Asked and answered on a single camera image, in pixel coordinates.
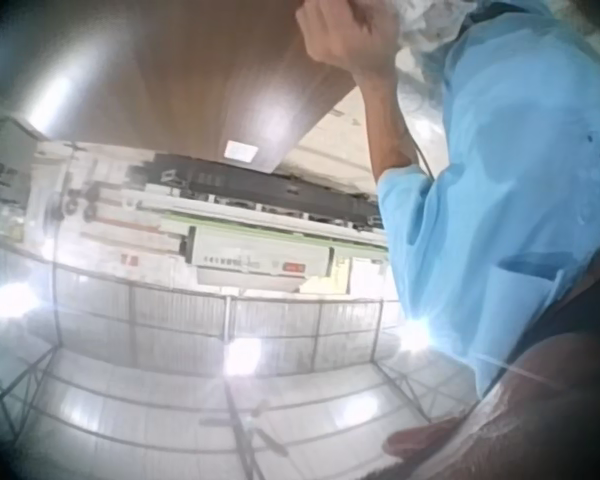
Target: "ceiling light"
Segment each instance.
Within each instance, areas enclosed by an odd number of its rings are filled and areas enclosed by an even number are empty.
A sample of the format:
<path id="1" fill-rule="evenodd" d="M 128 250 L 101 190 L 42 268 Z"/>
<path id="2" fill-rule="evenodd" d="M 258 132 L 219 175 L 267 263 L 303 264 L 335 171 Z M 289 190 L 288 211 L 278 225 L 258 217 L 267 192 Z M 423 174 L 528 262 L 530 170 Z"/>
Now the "ceiling light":
<path id="1" fill-rule="evenodd" d="M 417 352 L 430 344 L 429 328 L 424 320 L 409 320 L 400 332 L 400 350 Z"/>
<path id="2" fill-rule="evenodd" d="M 246 143 L 229 140 L 224 151 L 224 158 L 237 160 L 238 162 L 251 163 L 258 153 L 258 147 Z"/>
<path id="3" fill-rule="evenodd" d="M 350 400 L 342 412 L 342 427 L 352 427 L 371 420 L 378 411 L 378 399 L 364 395 Z"/>
<path id="4" fill-rule="evenodd" d="M 45 260 L 53 260 L 53 254 L 56 248 L 56 242 L 53 241 L 52 238 L 47 238 L 42 244 L 42 257 Z"/>
<path id="5" fill-rule="evenodd" d="M 55 78 L 36 102 L 27 119 L 29 123 L 39 132 L 47 132 L 57 120 L 70 92 L 71 82 L 68 78 Z"/>
<path id="6" fill-rule="evenodd" d="M 0 287 L 0 318 L 20 318 L 39 305 L 38 297 L 26 283 L 9 283 Z"/>
<path id="7" fill-rule="evenodd" d="M 256 371 L 262 353 L 262 342 L 257 338 L 238 338 L 226 350 L 225 375 L 251 375 Z"/>

